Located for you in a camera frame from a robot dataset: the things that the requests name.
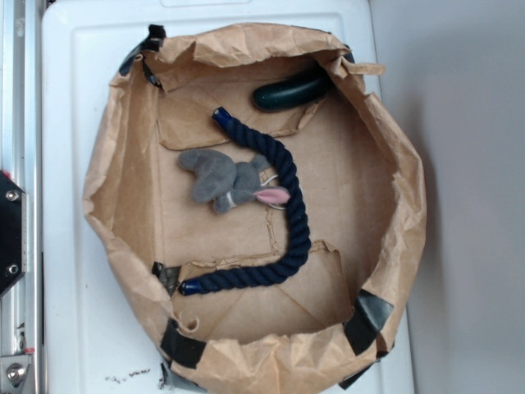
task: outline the white wall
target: white wall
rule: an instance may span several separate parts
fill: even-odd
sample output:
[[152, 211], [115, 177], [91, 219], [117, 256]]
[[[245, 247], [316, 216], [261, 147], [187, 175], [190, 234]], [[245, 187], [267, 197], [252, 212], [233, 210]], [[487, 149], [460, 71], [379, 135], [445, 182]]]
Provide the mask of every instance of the white wall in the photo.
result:
[[525, 1], [371, 0], [383, 100], [422, 155], [419, 394], [525, 390]]

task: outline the screw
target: screw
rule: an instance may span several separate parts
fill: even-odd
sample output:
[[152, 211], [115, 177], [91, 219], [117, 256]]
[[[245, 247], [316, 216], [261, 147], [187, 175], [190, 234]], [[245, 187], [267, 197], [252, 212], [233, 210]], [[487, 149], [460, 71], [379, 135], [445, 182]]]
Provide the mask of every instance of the screw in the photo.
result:
[[25, 379], [25, 368], [20, 364], [12, 364], [7, 369], [7, 378], [12, 384], [19, 384]]
[[6, 193], [6, 199], [14, 203], [15, 201], [18, 201], [21, 197], [20, 191], [18, 190], [9, 190]]
[[10, 265], [8, 268], [7, 268], [7, 271], [11, 274], [11, 275], [15, 275], [16, 273], [18, 273], [18, 266], [16, 264], [13, 264], [13, 265]]

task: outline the white surface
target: white surface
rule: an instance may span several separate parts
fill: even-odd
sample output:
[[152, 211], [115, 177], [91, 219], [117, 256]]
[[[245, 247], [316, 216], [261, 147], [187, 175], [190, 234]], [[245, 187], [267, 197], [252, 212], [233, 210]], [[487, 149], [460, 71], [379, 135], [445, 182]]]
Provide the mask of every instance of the white surface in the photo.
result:
[[[163, 0], [173, 5], [172, 0]], [[241, 21], [268, 21], [329, 30], [374, 62], [366, 1], [278, 2], [163, 7], [145, 1], [64, 1], [43, 21], [43, 182], [45, 313], [52, 394], [157, 389], [160, 356], [135, 320], [108, 266], [100, 240], [82, 216], [81, 195], [108, 82], [149, 23], [168, 36], [194, 34]], [[377, 90], [377, 79], [369, 79]], [[148, 371], [134, 376], [135, 371]], [[408, 331], [395, 350], [349, 392], [413, 391]], [[327, 393], [342, 392], [333, 387]]]
[[523, 392], [525, 2], [371, 3], [383, 99], [427, 173], [417, 392]]

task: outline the metal bracket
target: metal bracket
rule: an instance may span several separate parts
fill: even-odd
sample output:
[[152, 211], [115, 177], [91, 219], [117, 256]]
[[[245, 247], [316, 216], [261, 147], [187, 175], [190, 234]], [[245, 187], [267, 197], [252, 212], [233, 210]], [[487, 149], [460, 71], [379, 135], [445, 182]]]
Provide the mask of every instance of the metal bracket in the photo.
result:
[[25, 272], [24, 200], [22, 189], [0, 172], [0, 297]]
[[34, 374], [28, 373], [32, 359], [32, 355], [0, 357], [1, 394], [29, 394], [34, 389]]

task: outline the metal frame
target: metal frame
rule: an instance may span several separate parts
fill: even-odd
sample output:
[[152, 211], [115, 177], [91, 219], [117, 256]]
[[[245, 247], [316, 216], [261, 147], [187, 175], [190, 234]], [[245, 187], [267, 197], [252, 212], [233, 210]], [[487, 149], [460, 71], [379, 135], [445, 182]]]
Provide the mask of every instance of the metal frame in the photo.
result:
[[[25, 275], [0, 300], [2, 393], [45, 393], [43, 357], [43, 253], [41, 245], [41, 60], [40, 25], [47, 2], [4, 0], [0, 168], [25, 192]], [[18, 364], [25, 379], [13, 387]]]

